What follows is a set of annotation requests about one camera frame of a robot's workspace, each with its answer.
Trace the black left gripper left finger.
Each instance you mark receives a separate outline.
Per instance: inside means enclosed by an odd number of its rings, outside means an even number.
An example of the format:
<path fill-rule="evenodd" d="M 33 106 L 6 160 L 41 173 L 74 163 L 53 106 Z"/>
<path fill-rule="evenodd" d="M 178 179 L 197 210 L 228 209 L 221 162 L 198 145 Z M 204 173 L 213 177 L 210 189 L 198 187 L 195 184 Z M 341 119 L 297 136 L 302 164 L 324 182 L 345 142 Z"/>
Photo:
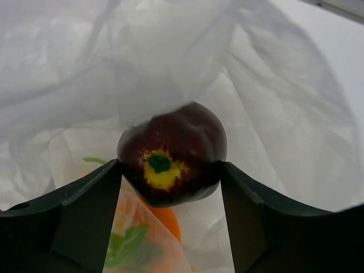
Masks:
<path fill-rule="evenodd" d="M 118 160 L 1 212 L 1 272 L 102 272 L 121 187 Z"/>

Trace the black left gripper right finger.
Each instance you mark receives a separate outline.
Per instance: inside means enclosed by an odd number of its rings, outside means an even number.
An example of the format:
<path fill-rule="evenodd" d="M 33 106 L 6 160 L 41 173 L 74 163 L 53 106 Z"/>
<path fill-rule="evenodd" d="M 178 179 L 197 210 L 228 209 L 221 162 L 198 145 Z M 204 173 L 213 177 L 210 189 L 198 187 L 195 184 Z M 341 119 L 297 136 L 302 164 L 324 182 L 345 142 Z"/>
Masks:
<path fill-rule="evenodd" d="M 329 212 L 293 200 L 229 162 L 221 189 L 235 272 L 362 272 L 363 206 Z"/>

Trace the dark red fake apple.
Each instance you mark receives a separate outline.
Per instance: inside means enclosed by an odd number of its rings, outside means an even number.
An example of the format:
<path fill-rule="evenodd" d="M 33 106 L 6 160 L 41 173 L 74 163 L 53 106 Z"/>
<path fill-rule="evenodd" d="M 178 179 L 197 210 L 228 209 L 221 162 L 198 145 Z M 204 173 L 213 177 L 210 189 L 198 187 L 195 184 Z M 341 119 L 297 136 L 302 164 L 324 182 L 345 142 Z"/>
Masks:
<path fill-rule="evenodd" d="M 156 208 L 214 193 L 226 155 L 221 121 L 197 102 L 127 129 L 117 146 L 124 177 L 146 204 Z"/>

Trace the printed clear plastic bag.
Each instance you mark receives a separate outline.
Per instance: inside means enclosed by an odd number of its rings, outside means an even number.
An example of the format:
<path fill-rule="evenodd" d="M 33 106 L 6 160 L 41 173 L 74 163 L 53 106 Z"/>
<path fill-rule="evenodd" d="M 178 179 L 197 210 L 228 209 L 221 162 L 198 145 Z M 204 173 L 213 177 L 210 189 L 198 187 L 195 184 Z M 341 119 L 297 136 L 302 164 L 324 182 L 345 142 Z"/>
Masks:
<path fill-rule="evenodd" d="M 118 160 L 124 131 L 192 102 L 225 129 L 222 163 L 318 209 L 363 206 L 354 117 L 270 1 L 2 1 L 1 212 Z M 221 180 L 168 207 L 178 242 L 118 163 L 102 272 L 235 272 Z"/>

